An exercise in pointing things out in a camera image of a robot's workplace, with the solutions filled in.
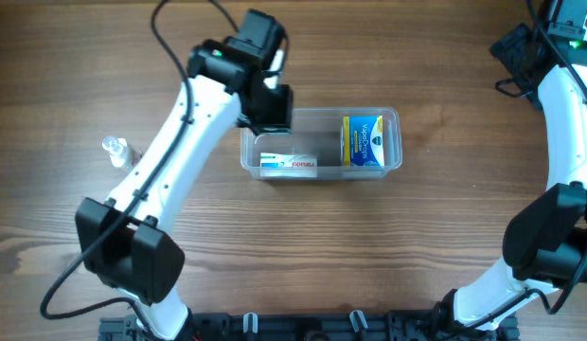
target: blue and yellow box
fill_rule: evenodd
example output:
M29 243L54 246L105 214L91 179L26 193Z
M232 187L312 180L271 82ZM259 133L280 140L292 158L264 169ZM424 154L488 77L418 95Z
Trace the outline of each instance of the blue and yellow box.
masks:
M344 117L342 163L344 166L383 166L382 116Z

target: small clear bottle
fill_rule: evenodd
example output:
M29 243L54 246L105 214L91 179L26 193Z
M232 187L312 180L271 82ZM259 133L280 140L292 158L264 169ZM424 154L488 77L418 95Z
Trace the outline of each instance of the small clear bottle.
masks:
M142 158L142 152L128 144L125 138L106 136L102 148L111 156L113 166L125 171L133 170Z

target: wooden table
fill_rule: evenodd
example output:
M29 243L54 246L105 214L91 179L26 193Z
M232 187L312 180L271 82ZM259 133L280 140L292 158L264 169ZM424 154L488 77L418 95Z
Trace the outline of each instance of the wooden table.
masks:
M123 177L106 135L147 147L180 86L149 31L153 2L0 0L0 340L94 340L105 309L48 322L47 287L80 252L73 215ZM507 222L548 172L543 113L493 90L489 46L528 19L514 1L225 1L292 38L295 107L388 106L402 167L375 182L266 183L240 167L239 131L211 154L173 237L194 312L343 313L430 308L501 255ZM182 61L231 34L204 1L169 5L159 28ZM116 293L84 269L51 309ZM524 340L587 340L587 286L557 316L520 311Z

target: plastic bin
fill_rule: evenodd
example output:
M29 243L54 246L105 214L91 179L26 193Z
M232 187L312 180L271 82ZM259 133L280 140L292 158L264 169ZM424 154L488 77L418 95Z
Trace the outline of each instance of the plastic bin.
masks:
M342 166L341 131L346 116L383 117L384 166ZM261 153L315 155L316 173L309 175L293 167L260 167ZM290 135L255 136L248 129L242 129L240 162L259 180L380 179L402 163L399 115L392 108L293 109Z

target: robotic arm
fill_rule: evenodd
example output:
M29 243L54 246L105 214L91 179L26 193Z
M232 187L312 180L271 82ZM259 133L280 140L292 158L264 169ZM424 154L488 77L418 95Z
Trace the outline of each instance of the robotic arm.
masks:
M552 14L552 20L562 16L560 8L554 13L558 16ZM503 257L477 281L450 291L432 310L387 314L193 314L180 300L176 281L185 255L169 234L209 153L233 125L255 134L286 134L292 119L293 93L277 85L287 55L287 47L285 52L278 48L288 38L273 17L251 9L237 37L194 47L186 80L194 99L184 83L140 163L104 203L86 198L76 214L86 269L133 302L136 313L103 319L98 340L505 341L518 336L513 313L530 300L539 297L554 314L577 283L587 282L587 229L575 227L580 218L587 221L587 108L570 70L552 63L552 56L540 57L531 73L512 63L510 55L522 50L525 58L528 49L520 46L534 42L534 32L518 29L523 28L491 49L513 75L496 83L496 89L506 93L502 84L515 82L523 91L519 96L543 107L548 191L510 222ZM587 67L578 72L587 80ZM187 102L193 105L191 116ZM179 143L151 177L183 125ZM141 191L149 178L152 182ZM137 199L134 206L132 198ZM550 308L545 295L559 289L560 300ZM47 303L42 304L45 317Z

